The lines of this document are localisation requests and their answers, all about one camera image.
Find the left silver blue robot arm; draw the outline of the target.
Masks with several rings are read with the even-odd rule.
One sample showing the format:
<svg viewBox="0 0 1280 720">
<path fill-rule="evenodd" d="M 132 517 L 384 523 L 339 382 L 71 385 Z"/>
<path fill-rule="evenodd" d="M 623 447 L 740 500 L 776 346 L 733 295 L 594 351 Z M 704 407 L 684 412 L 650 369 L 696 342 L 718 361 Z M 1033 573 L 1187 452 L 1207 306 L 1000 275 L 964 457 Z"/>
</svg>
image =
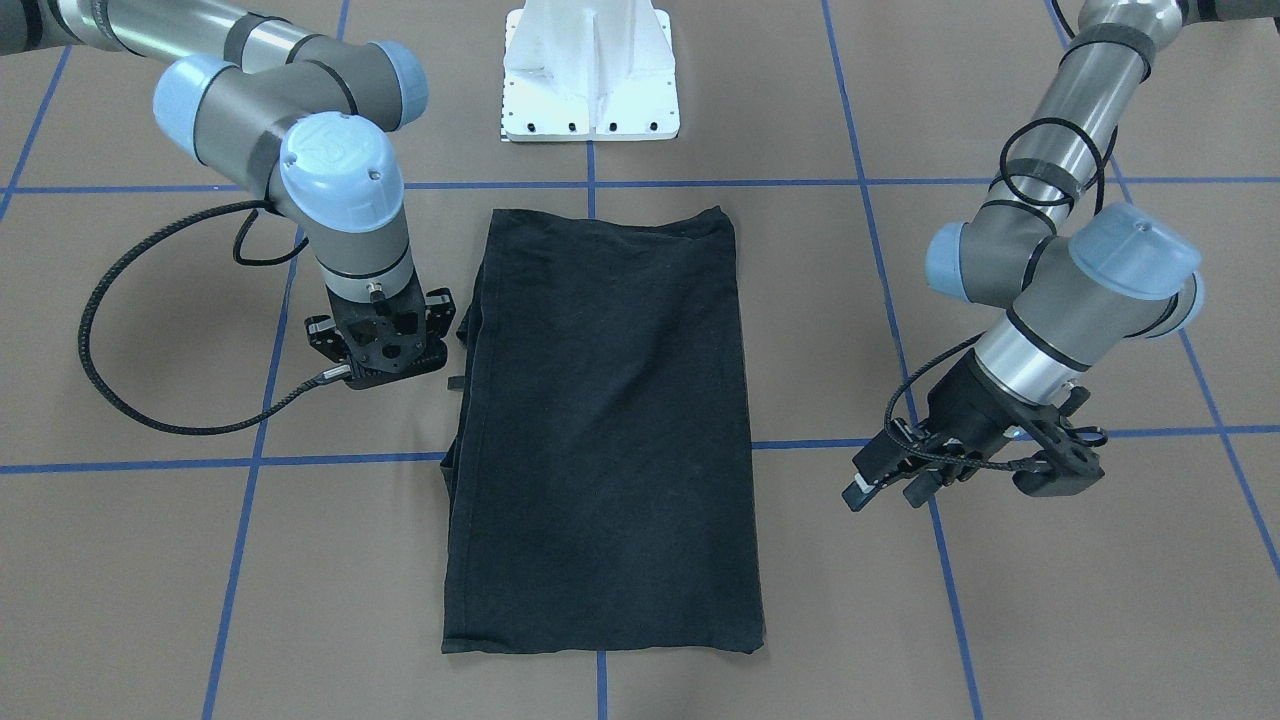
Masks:
<svg viewBox="0 0 1280 720">
<path fill-rule="evenodd" d="M 1005 141 L 984 202 L 925 254 L 932 290 L 996 307 L 986 332 L 947 350 L 927 415 L 896 416 L 852 459 L 852 511 L 902 483 L 913 507 L 979 470 L 1037 498 L 1103 477 L 1098 427 L 1078 427 L 1079 379 L 1124 340 L 1188 325 L 1204 305 L 1201 252 L 1130 202 L 1105 202 L 1119 123 L 1157 55 L 1188 26 L 1277 19 L 1275 1 L 1088 1 L 1052 83 Z"/>
</svg>

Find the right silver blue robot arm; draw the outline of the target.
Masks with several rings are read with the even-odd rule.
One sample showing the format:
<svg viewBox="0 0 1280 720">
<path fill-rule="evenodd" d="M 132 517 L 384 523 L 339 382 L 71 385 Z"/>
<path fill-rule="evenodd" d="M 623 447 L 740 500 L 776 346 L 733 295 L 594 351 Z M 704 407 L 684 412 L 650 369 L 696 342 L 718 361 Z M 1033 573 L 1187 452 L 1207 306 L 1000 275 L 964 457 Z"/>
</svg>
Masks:
<svg viewBox="0 0 1280 720">
<path fill-rule="evenodd" d="M 389 140 L 428 106 L 412 51 L 228 1 L 3 4 L 4 54 L 76 45 L 164 61 L 152 100 L 161 132 L 302 229 L 332 306 L 308 338 L 349 368 L 349 386 L 445 364 L 454 306 L 419 282 Z"/>
</svg>

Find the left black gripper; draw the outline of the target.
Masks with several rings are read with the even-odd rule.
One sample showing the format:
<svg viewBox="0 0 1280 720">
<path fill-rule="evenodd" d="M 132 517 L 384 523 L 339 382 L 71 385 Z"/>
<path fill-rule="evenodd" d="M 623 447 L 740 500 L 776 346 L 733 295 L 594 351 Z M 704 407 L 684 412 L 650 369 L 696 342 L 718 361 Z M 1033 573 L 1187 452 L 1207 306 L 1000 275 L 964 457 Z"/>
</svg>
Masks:
<svg viewBox="0 0 1280 720">
<path fill-rule="evenodd" d="M 909 425 L 890 425 L 878 432 L 854 459 L 854 482 L 842 498 L 854 512 L 861 511 L 882 489 L 908 480 L 902 496 L 919 509 L 954 483 L 965 482 L 1011 439 L 1011 427 L 1023 429 L 1044 448 L 1061 445 L 1053 424 L 1056 411 L 1048 405 L 1028 404 L 992 380 L 974 355 L 964 355 L 927 395 L 925 452 L 960 461 L 928 461 L 910 451 L 923 439 Z"/>
</svg>

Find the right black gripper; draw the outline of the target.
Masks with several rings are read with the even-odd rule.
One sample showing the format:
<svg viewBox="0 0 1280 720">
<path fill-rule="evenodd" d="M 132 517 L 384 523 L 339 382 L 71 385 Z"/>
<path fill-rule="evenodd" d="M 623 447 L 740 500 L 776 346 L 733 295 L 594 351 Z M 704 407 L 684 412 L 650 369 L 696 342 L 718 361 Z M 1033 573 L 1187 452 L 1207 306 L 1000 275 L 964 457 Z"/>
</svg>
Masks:
<svg viewBox="0 0 1280 720">
<path fill-rule="evenodd" d="M 305 319 L 310 347 L 330 363 L 346 363 L 346 354 L 351 354 L 388 372 L 401 369 L 431 346 L 445 346 L 456 316 L 451 288 L 425 292 L 419 284 L 408 284 L 372 304 L 357 304 L 329 291 L 328 300 L 332 316 Z"/>
</svg>

